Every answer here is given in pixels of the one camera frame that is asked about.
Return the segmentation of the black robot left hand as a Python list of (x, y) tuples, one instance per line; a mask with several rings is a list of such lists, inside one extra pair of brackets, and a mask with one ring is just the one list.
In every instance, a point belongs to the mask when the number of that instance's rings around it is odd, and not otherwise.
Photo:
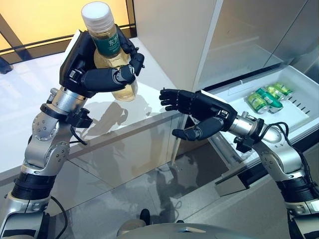
[(86, 98), (96, 93), (114, 92), (132, 84), (144, 67), (144, 55), (128, 39), (118, 26), (116, 32), (123, 51), (130, 55), (129, 63), (116, 68), (98, 69), (94, 63), (96, 46), (89, 32), (80, 31), (71, 50), (60, 67), (59, 84), (66, 89)]

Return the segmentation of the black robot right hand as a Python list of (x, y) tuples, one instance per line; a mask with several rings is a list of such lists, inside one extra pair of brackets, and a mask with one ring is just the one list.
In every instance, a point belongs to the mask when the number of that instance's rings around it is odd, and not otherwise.
[(159, 99), (166, 111), (179, 111), (199, 121), (191, 128), (172, 131), (172, 135), (183, 140), (203, 140), (219, 131), (228, 131), (238, 115), (229, 104), (200, 91), (193, 93), (186, 90), (162, 89)]

